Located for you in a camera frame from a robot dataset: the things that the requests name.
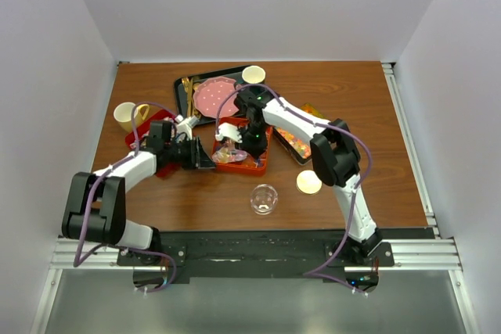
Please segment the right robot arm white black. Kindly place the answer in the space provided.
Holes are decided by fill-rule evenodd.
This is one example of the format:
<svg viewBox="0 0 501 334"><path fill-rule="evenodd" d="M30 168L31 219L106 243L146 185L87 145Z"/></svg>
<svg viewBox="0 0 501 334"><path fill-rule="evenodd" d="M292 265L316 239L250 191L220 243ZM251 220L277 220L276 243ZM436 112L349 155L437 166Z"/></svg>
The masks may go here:
<svg viewBox="0 0 501 334"><path fill-rule="evenodd" d="M238 89L234 103L248 120L237 130L236 144L253 157L266 151L265 131L269 126L282 128L309 144L313 171L324 185L333 188L344 215L351 261L359 266L372 261L382 235L362 193L367 174L360 173L358 147L367 147L350 132L346 122L306 113L266 87L255 94L244 85Z"/></svg>

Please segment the metal scoop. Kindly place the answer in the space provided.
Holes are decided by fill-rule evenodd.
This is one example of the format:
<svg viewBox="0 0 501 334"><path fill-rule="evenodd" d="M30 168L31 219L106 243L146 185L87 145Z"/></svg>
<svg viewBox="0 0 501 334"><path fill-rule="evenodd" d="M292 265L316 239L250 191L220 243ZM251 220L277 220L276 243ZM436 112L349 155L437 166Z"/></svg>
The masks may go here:
<svg viewBox="0 0 501 334"><path fill-rule="evenodd" d="M234 142L226 141L216 145L211 159L215 163L228 164L243 162L247 157L248 153L246 151L238 149Z"/></svg>

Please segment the orange tin of lollipops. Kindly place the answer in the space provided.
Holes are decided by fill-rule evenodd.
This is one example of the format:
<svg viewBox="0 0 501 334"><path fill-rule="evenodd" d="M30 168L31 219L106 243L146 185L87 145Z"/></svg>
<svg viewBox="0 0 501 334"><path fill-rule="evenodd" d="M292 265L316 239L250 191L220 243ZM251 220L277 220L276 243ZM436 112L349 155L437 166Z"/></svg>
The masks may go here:
<svg viewBox="0 0 501 334"><path fill-rule="evenodd" d="M229 123L237 127L243 127L247 125L248 120L241 117L223 117L220 120L220 124ZM225 173L235 173L244 174L250 176L262 176L265 174L269 161L269 152L271 149L271 138L272 138L272 127L268 126L265 132L267 140L267 150L262 153L257 159L253 158L251 155L247 155L245 160L231 162L231 163L219 163L216 162L216 170ZM212 146L212 154L216 153L220 148L223 147L219 141L214 140Z"/></svg>

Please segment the clear plastic jar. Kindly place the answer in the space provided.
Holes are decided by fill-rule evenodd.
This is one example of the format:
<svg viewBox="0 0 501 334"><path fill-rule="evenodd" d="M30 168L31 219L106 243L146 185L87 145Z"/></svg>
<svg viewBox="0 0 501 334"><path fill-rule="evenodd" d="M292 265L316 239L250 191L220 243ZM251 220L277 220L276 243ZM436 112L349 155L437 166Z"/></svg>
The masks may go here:
<svg viewBox="0 0 501 334"><path fill-rule="evenodd" d="M250 194L250 206L256 214L267 215L276 208L278 198L278 192L271 185L257 185Z"/></svg>

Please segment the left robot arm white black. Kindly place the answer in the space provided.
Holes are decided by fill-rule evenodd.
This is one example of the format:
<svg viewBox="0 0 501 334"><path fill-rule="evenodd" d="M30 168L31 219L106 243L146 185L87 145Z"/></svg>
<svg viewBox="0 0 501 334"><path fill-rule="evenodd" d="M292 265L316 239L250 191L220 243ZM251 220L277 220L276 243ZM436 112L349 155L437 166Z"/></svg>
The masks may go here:
<svg viewBox="0 0 501 334"><path fill-rule="evenodd" d="M170 165L185 170L215 168L200 139L190 134L193 120L191 117L177 125L154 120L138 151L105 169L75 174L63 215L62 235L133 248L143 264L156 264L162 256L162 246L155 242L157 230L126 218L126 194Z"/></svg>

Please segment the gold tin of gummies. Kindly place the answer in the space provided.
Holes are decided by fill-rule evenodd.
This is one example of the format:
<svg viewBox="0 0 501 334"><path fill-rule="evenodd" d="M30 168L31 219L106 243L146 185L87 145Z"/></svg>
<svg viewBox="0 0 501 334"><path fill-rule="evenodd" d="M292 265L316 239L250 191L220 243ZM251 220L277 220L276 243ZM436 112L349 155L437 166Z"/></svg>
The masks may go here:
<svg viewBox="0 0 501 334"><path fill-rule="evenodd" d="M309 102L304 103L299 108L294 110L300 112L300 116L292 114L290 111L285 110L280 105L276 106L279 114L285 115L289 122L295 127L300 125L307 125L307 121L302 118L307 113L310 117L318 117L324 119L325 117ZM281 127L273 127L272 133L279 144L292 156L292 158L301 166L304 166L312 159L311 149L308 142L304 142L301 138L297 137L295 133Z"/></svg>

